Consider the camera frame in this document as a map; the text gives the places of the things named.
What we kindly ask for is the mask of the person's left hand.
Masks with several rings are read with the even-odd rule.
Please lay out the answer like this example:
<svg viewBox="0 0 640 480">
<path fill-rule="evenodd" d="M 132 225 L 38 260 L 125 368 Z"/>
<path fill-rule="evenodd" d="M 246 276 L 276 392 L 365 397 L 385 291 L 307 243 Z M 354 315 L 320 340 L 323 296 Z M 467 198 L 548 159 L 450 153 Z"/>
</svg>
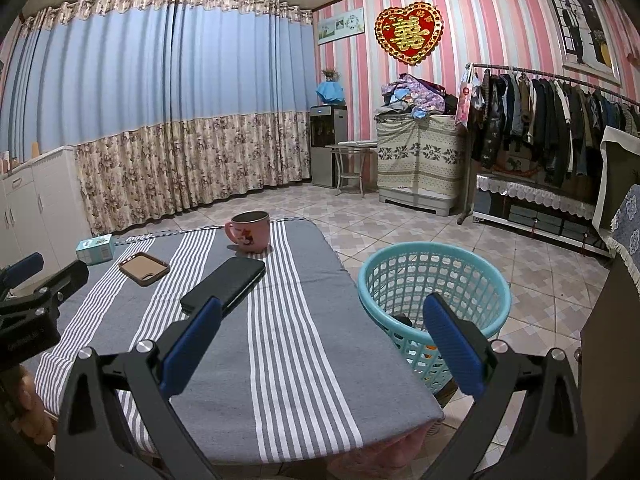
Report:
<svg viewBox="0 0 640 480">
<path fill-rule="evenodd" d="M 8 371 L 3 377 L 12 403 L 17 407 L 17 415 L 12 427 L 19 434 L 32 439 L 36 445 L 47 445 L 54 430 L 50 417 L 35 387 L 35 379 L 24 366 Z"/>
</svg>

